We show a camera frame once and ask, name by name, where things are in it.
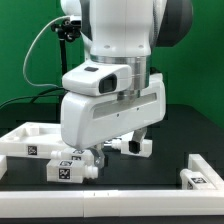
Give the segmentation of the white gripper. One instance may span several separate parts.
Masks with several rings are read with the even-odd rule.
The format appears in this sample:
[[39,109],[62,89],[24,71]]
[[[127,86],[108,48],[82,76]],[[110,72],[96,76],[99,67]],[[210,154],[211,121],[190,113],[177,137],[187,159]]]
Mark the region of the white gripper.
[[62,140],[75,149],[93,146],[94,165],[103,168],[105,155],[102,143],[134,131],[129,151],[138,154],[147,133],[146,126],[163,119],[165,104],[161,73],[153,74],[140,97],[129,102],[118,101],[117,94],[89,97],[69,92],[61,106]]

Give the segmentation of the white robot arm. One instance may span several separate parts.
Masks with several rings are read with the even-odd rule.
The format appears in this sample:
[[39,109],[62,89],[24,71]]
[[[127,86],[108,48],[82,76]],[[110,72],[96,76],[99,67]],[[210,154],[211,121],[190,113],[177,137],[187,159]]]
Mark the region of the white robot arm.
[[189,32],[191,0],[74,0],[81,10],[85,62],[62,77],[61,136],[95,151],[131,132],[128,152],[143,153],[147,127],[165,115],[163,76],[150,72],[152,50],[172,47]]

